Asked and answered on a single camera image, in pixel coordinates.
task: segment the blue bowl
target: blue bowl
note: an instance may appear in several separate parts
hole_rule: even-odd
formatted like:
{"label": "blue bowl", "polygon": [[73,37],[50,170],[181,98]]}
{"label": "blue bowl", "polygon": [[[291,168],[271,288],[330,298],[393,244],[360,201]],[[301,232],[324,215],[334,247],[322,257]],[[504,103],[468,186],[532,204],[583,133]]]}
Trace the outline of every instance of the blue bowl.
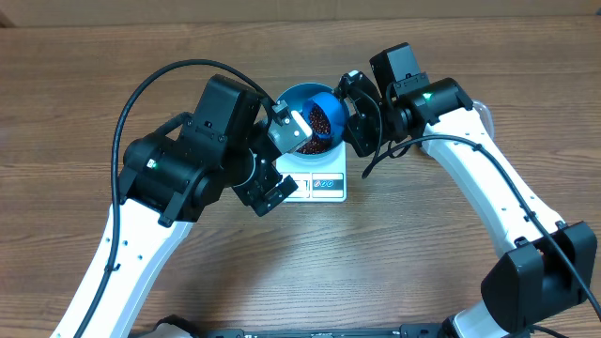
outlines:
{"label": "blue bowl", "polygon": [[[277,100],[285,100],[290,110],[296,110],[302,113],[313,109],[318,105],[330,121],[330,135],[318,134],[319,138],[332,138],[330,149],[337,147],[342,143],[342,133],[344,131],[347,119],[350,117],[350,111],[346,103],[341,104],[334,95],[331,94],[331,87],[325,84],[297,84],[288,88]],[[309,114],[305,112],[304,119],[309,123]]]}

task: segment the wooden surface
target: wooden surface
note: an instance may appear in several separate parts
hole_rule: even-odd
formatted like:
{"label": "wooden surface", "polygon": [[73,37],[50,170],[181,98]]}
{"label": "wooden surface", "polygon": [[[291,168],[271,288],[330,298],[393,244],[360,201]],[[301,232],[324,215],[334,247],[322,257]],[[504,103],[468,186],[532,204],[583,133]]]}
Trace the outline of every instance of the wooden surface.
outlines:
{"label": "wooden surface", "polygon": [[[497,144],[533,190],[601,234],[600,33],[598,17],[0,30],[0,336],[48,336],[61,319],[106,223],[116,119],[147,75],[179,59],[220,60],[277,96],[368,73],[372,55],[409,41],[431,80],[452,76],[489,105]],[[153,84],[122,144],[193,109],[214,73],[180,69]],[[390,327],[477,301],[497,257],[450,177],[412,150],[361,180],[368,160],[347,154],[344,204],[257,218],[226,191],[135,328],[170,314],[203,328]],[[601,329],[589,304],[544,324],[577,337]]]}
{"label": "wooden surface", "polygon": [[0,0],[17,27],[594,15],[600,8],[601,0]]}

